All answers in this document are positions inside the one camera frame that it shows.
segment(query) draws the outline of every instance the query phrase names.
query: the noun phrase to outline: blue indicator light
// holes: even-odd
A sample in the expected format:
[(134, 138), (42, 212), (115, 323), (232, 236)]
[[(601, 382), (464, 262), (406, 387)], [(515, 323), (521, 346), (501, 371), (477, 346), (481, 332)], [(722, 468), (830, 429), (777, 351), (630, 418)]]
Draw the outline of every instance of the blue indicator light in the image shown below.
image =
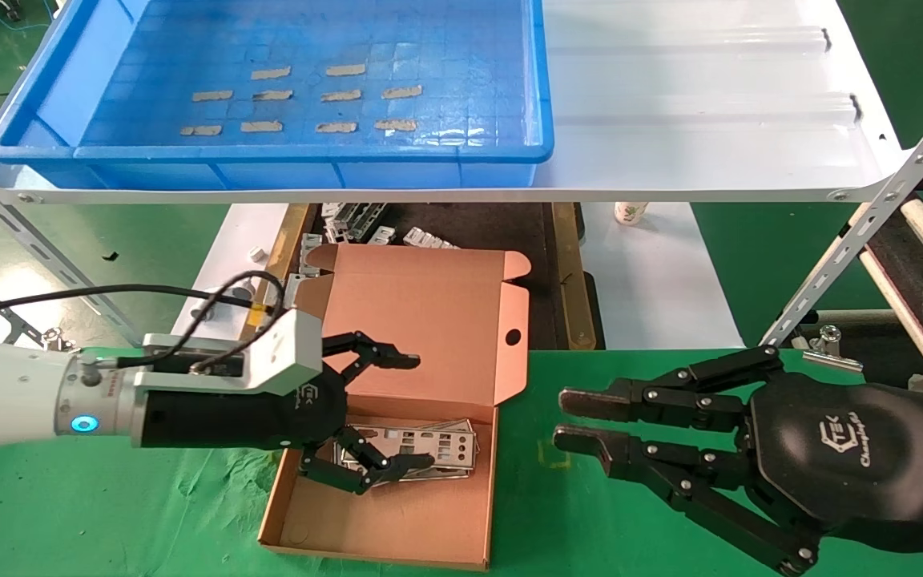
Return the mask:
[(70, 428), (77, 432), (91, 432), (99, 428), (99, 420), (91, 415), (81, 415), (70, 421)]

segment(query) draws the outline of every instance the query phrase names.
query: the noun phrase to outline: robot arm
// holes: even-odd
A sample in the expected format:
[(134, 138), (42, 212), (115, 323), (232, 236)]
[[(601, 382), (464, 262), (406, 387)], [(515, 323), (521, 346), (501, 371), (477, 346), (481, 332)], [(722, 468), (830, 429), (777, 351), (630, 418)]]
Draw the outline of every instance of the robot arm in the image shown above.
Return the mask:
[[(318, 318), (289, 310), (244, 354), (210, 366), (208, 375), (191, 367), (235, 343), (192, 337), (176, 354), (144, 366), (132, 366), (135, 359), (0, 344), (0, 445), (61, 435), (128, 435), (144, 448), (300, 449), (308, 461), (301, 474), (315, 467), (316, 481), (355, 493), (432, 466), (429, 455), (387, 457), (364, 439), (351, 442), (361, 436), (345, 424), (345, 387), (362, 370), (414, 369), (420, 359), (363, 333), (319, 337), (321, 332)], [(150, 357), (176, 340), (146, 336), (144, 352)], [(345, 352), (358, 358), (343, 373), (323, 362)], [(315, 453), (330, 439), (369, 465), (366, 474), (323, 474), (325, 462)]]
[[(746, 405), (721, 394), (756, 382)], [(596, 457), (609, 478), (648, 486), (780, 574), (813, 567), (825, 536), (923, 552), (921, 392), (785, 373), (779, 351), (761, 347), (604, 391), (565, 389), (559, 401), (582, 417), (735, 431), (736, 450), (701, 450), (559, 425), (554, 445)], [(740, 487), (767, 518), (718, 492)]]

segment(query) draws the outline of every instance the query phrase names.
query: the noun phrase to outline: shelf bracket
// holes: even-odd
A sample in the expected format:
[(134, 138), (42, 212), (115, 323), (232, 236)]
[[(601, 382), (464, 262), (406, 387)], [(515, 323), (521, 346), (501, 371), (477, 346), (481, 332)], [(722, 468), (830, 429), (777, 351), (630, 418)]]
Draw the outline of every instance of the shelf bracket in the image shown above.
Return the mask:
[(816, 306), (818, 299), (828, 291), (828, 287), (846, 270), (846, 266), (856, 258), (868, 240), (882, 228), (889, 215), (907, 200), (908, 194), (922, 179), (923, 139), (911, 151), (897, 174), (886, 180), (874, 200), (858, 209), (851, 219), (849, 230), (832, 242), (832, 246), (785, 306), (779, 319), (764, 334), (761, 345), (779, 346), (792, 335), (792, 330), (803, 320), (804, 315)]

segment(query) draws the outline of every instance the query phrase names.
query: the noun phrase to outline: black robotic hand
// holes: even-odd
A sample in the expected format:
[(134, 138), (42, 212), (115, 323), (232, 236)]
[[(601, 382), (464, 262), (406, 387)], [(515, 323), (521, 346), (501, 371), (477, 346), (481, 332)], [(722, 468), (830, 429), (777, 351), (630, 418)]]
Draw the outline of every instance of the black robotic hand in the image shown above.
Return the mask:
[[(298, 449), (298, 474), (357, 494), (379, 482), (399, 481), (410, 470), (433, 466), (432, 455), (384, 456), (345, 424), (345, 387), (363, 370), (371, 365), (414, 369), (420, 358), (376, 343), (363, 333), (323, 337), (323, 357), (347, 352), (358, 355), (347, 368), (338, 373), (324, 362), (322, 373), (286, 395), (150, 391), (140, 445)], [(355, 457), (365, 474), (319, 459), (318, 450), (331, 441)]]
[[(745, 406), (718, 394), (756, 382)], [(736, 452), (574, 425), (559, 425), (554, 445), (643, 483), (783, 575), (813, 567), (824, 536), (923, 552), (923, 393), (785, 373), (779, 350), (759, 347), (559, 401), (576, 416), (735, 431)], [(740, 486), (767, 518), (717, 491)]]

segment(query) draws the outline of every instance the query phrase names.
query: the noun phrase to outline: small white cup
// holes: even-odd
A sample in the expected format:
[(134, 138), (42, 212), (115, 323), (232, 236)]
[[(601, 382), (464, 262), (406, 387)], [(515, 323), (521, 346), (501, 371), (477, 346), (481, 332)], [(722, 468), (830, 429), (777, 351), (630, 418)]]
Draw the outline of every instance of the small white cup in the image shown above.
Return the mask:
[(622, 226), (636, 226), (649, 202), (615, 202), (615, 220)]

